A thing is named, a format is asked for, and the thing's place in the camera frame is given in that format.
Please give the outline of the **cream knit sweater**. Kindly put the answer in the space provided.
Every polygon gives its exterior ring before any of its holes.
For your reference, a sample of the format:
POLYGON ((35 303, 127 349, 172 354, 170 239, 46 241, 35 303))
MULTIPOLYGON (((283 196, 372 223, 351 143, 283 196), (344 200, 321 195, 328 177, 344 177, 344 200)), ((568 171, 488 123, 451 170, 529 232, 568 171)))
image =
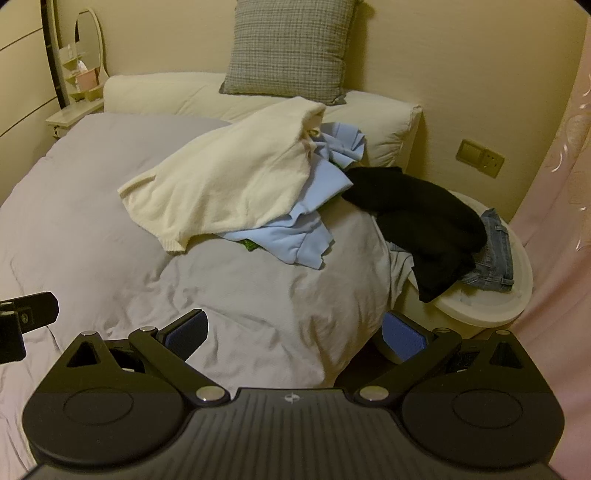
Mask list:
POLYGON ((194 138, 119 190, 130 218, 168 253, 190 240, 286 215, 311 175, 325 105, 294 97, 194 138))

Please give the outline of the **round white bedside table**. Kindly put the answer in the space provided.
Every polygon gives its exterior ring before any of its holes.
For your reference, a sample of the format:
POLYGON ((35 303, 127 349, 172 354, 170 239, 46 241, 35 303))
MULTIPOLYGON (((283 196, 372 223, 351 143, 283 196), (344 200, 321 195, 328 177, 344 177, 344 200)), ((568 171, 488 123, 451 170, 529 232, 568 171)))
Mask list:
POLYGON ((455 283, 435 300, 419 299, 417 281, 408 253, 391 251, 390 307, 428 331, 443 327, 471 339, 488 330, 507 328, 528 306, 533 291, 533 273, 521 241, 508 226, 514 285, 508 292, 482 290, 455 283))

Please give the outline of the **grey duvet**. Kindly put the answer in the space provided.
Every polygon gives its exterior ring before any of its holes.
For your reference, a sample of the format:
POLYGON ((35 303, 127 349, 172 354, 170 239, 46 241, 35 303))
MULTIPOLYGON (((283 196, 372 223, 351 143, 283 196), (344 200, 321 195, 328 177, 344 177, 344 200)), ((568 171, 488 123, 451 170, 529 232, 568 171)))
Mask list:
POLYGON ((1 475, 34 466, 23 408, 83 331, 120 339, 199 308, 206 341, 190 365, 228 390, 329 387, 379 328, 406 268, 374 219, 335 198, 322 207, 332 247, 321 269, 287 265, 218 237, 170 255, 129 217, 118 188, 214 119, 102 113, 80 121, 1 207, 1 295, 53 293, 59 316, 1 369, 1 475))

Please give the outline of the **blue denim jeans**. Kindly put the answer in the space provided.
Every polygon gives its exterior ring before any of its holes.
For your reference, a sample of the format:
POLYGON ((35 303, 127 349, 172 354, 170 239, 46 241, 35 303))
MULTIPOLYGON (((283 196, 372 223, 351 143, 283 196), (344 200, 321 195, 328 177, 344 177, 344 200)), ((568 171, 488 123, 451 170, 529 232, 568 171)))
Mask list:
POLYGON ((462 283, 480 290, 508 293, 515 283, 509 231, 494 208, 483 212, 481 220, 487 243, 474 257, 475 268, 462 278, 462 283))

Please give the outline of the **black garment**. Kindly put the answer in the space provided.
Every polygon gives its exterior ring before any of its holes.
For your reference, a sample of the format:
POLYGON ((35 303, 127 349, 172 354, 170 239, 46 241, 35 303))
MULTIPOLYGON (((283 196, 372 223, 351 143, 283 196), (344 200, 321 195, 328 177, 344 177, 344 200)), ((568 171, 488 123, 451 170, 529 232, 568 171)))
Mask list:
POLYGON ((413 256, 419 298, 428 303, 475 268, 488 235, 480 215, 450 191, 399 167, 346 171, 342 198, 375 216, 388 242, 413 256))

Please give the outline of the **pink curtain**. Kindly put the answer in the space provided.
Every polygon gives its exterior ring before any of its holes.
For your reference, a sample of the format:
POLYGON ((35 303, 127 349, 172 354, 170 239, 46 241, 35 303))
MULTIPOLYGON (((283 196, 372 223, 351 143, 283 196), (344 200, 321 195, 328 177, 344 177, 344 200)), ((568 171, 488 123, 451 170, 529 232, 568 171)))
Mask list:
POLYGON ((565 118, 512 225, 534 291, 513 330, 558 397, 565 431, 552 463, 590 474, 590 73, 583 69, 565 118))

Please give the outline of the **light blue garment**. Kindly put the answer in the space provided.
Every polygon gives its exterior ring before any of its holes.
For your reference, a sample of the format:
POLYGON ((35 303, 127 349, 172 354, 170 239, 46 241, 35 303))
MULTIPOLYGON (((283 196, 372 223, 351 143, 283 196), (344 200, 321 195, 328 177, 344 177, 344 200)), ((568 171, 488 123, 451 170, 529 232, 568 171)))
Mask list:
POLYGON ((322 268, 332 234, 320 208, 353 186, 345 170, 363 159, 366 136, 353 125, 335 122, 322 124, 311 140, 311 174, 290 212, 256 229, 221 233, 221 238, 249 251, 262 248, 286 264, 322 268))

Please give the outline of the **white nightstand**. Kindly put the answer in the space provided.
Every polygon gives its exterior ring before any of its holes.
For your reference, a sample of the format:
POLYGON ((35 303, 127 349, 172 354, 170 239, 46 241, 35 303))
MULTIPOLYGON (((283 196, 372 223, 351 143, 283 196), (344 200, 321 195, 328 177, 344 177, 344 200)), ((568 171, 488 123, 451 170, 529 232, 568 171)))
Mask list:
POLYGON ((103 106, 103 99, 93 101, 81 100, 54 113, 48 117, 45 122, 51 129, 52 136, 55 139, 60 139, 82 118, 86 115, 101 111, 103 106))

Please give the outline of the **cream pillow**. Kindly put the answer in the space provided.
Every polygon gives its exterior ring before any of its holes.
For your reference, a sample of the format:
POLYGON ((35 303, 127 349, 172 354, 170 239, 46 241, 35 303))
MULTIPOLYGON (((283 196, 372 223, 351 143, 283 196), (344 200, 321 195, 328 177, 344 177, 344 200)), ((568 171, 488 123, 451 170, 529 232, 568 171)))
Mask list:
MULTIPOLYGON (((281 97, 226 95, 219 92, 224 75, 175 72, 110 77, 103 88, 104 110, 126 114, 176 114, 235 123, 281 97)), ((325 111, 325 122, 358 127, 366 136, 363 165, 408 167, 422 107, 360 91, 346 93, 344 105, 325 111)))

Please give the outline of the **cream wardrobe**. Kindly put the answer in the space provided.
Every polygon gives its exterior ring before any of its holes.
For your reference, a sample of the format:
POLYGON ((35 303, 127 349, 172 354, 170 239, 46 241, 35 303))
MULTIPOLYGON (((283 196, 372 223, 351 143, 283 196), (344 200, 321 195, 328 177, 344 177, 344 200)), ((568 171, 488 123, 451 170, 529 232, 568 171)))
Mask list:
POLYGON ((46 119, 60 109, 40 1, 1 3, 1 199, 54 143, 46 119))

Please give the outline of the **small shelf organizer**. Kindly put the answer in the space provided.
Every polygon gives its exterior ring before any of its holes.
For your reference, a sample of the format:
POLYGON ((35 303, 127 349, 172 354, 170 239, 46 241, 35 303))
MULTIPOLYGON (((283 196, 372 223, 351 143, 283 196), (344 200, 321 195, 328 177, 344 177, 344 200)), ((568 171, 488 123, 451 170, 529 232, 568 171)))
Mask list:
POLYGON ((103 97, 102 63, 97 48, 70 43, 59 51, 60 66, 69 103, 95 101, 103 97))

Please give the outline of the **pink storage box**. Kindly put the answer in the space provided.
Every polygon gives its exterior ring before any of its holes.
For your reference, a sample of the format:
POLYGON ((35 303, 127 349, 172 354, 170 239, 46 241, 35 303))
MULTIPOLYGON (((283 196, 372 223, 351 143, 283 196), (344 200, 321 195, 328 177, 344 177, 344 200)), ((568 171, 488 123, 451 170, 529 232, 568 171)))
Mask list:
POLYGON ((75 82, 79 92, 92 90, 99 85, 99 69, 93 68, 79 72, 76 75, 75 82))

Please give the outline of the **oval vanity mirror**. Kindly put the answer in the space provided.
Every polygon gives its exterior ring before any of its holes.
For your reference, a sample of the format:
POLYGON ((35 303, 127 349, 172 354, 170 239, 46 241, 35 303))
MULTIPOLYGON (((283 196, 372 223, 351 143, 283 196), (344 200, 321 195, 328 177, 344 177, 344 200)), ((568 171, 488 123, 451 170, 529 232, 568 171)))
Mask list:
POLYGON ((90 8, 81 10, 76 17, 74 40, 80 60, 88 70, 95 69, 99 82, 108 79, 105 66, 104 40, 100 22, 90 8))

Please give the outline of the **grey checked cushion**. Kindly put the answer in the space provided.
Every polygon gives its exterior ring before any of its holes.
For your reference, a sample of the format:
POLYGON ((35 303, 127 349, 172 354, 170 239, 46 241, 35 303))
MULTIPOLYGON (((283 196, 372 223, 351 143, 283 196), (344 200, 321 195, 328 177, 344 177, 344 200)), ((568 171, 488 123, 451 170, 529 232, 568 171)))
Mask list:
POLYGON ((349 33, 358 1, 238 1, 219 92, 346 103, 349 33))

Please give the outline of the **wall socket plate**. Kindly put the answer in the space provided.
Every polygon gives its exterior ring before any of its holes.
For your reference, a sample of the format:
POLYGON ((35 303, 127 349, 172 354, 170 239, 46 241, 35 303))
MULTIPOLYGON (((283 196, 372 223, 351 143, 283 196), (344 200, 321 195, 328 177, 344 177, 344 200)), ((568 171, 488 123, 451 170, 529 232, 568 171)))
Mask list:
POLYGON ((501 154, 467 139, 461 141, 456 159, 491 178, 498 176, 505 162, 505 157, 501 154))

